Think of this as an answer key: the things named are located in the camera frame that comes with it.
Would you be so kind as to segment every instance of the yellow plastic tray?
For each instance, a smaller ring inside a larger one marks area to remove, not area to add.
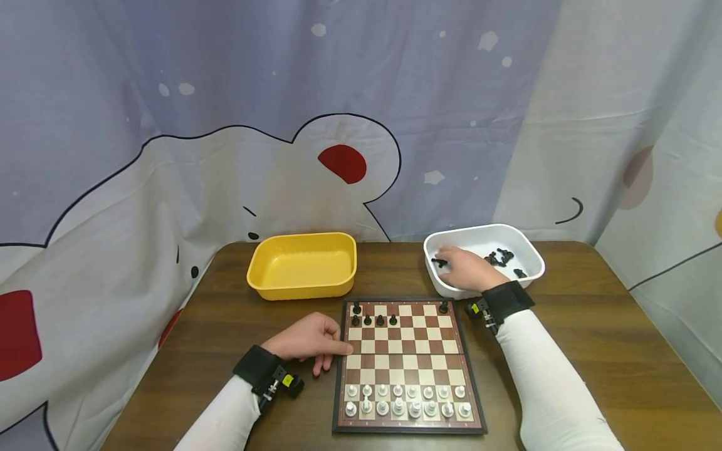
[[[338,297],[351,291],[356,241],[342,232],[281,235],[258,245],[248,285],[269,301]]]

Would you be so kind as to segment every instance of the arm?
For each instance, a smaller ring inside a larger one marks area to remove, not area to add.
[[[442,248],[452,286],[485,292],[509,279],[476,254]],[[584,381],[530,310],[509,315],[497,340],[521,399],[521,441],[528,450],[621,450]]]
[[[315,358],[313,375],[331,368],[335,354],[348,355],[353,348],[339,341],[340,330],[336,321],[312,313],[288,329],[270,338],[261,347],[283,360]],[[251,433],[253,423],[261,415],[258,398],[251,385],[233,376],[206,410],[193,423],[176,451],[233,451],[242,450]]]

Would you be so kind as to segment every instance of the curtain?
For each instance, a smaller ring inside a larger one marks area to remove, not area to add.
[[[719,393],[714,3],[3,2],[0,451],[99,448],[213,255],[290,232],[598,240]]]

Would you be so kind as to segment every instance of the chessboard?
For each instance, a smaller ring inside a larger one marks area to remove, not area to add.
[[[346,300],[334,432],[486,434],[450,299]]]

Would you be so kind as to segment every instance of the cartoon mouse print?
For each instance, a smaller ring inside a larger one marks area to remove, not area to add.
[[[400,166],[391,133],[351,114],[288,140],[247,126],[150,139],[46,246],[0,246],[13,265],[0,268],[0,451],[92,446],[224,245],[326,230],[388,241],[367,204]]]

